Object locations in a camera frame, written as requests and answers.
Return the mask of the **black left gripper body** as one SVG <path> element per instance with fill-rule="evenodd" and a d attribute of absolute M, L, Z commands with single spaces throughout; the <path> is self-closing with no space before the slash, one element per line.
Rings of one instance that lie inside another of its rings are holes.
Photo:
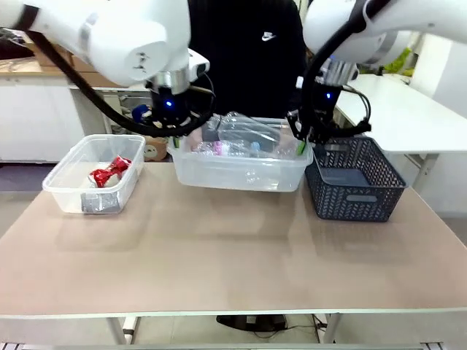
<path fill-rule="evenodd" d="M 152 121 L 157 128 L 181 128 L 192 124 L 189 89 L 174 94 L 170 87 L 147 83 L 152 99 Z"/>

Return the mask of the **person's right hand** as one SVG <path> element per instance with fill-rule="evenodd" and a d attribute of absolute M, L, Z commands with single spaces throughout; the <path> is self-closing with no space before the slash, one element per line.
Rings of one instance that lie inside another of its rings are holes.
<path fill-rule="evenodd" d="M 188 136 L 187 136 L 187 144 L 190 147 L 190 150 L 196 150 L 199 146 L 199 144 L 203 141 L 203 130 L 202 128 L 197 128 L 194 131 L 192 131 Z"/>

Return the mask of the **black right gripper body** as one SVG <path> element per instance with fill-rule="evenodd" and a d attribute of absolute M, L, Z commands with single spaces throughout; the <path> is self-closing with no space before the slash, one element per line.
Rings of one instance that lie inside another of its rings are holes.
<path fill-rule="evenodd" d="M 312 91 L 312 104 L 314 107 L 313 127 L 323 124 L 338 128 L 333 118 L 334 109 L 342 91 L 342 86 L 324 85 L 316 82 Z"/>

